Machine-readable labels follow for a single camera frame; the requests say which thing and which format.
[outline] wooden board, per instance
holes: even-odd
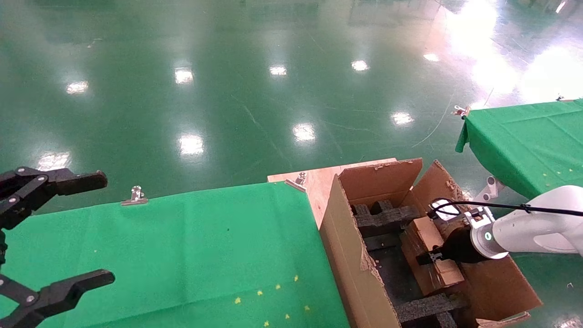
[[[359,166],[382,165],[391,162],[396,162],[396,159],[388,158],[371,160],[369,162],[332,166],[329,168],[300,172],[283,173],[280,175],[271,175],[267,177],[267,181],[277,182],[285,181],[286,179],[295,181],[301,172],[305,172],[307,177],[304,183],[304,187],[307,190],[308,199],[310,200],[312,212],[314,212],[314,218],[319,229],[320,225],[322,224],[324,212],[326,211],[326,206],[328,205],[328,198],[330,197],[330,188],[332,187],[332,179],[334,178],[334,175],[339,175],[342,171],[344,171],[344,169],[357,168]]]

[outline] cardboard box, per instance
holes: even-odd
[[[422,167],[421,159],[411,159],[346,169],[332,182],[320,234],[352,327],[401,324],[393,305],[399,300],[389,299],[385,290],[385,284],[391,287],[392,280],[381,279],[350,206],[370,207],[375,201],[390,200],[394,206],[415,205],[423,213],[437,197],[462,200],[461,189],[437,161],[412,187]],[[437,229],[445,239],[457,227],[452,224]],[[473,322],[465,326],[505,327],[527,319],[527,311],[542,304],[510,256],[461,264],[460,269],[465,281],[458,285],[470,304],[465,315]]]
[[[424,266],[417,263],[417,255],[427,253],[434,245],[443,245],[443,238],[430,218],[414,219],[401,234],[401,241],[401,250],[423,295],[435,294],[463,281],[458,265],[452,260],[437,261]]]

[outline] green cloth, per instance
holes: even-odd
[[[283,182],[33,216],[7,243],[2,273],[37,290],[116,276],[43,328],[349,327],[307,196]]]
[[[529,199],[583,186],[583,100],[472,110],[455,150],[468,142],[490,173]]]

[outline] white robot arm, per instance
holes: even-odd
[[[559,187],[535,197],[528,205],[583,211],[583,188]],[[508,252],[579,253],[583,256],[583,217],[516,210],[495,220],[491,234],[492,241]]]
[[[427,264],[437,259],[453,259],[474,263],[501,259],[508,252],[579,253],[583,256],[583,187],[562,186],[535,197],[526,206],[533,210],[515,210],[494,219],[487,207],[455,213],[456,208],[448,200],[435,201],[431,205],[436,209],[435,219],[463,219],[469,225],[454,231],[441,247],[419,256],[417,261]]]

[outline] green floor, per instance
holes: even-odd
[[[583,6],[560,2],[0,0],[0,170],[108,174],[43,212],[390,157],[475,195],[455,104],[583,93]],[[515,258],[546,303],[527,326],[583,316],[580,257]]]

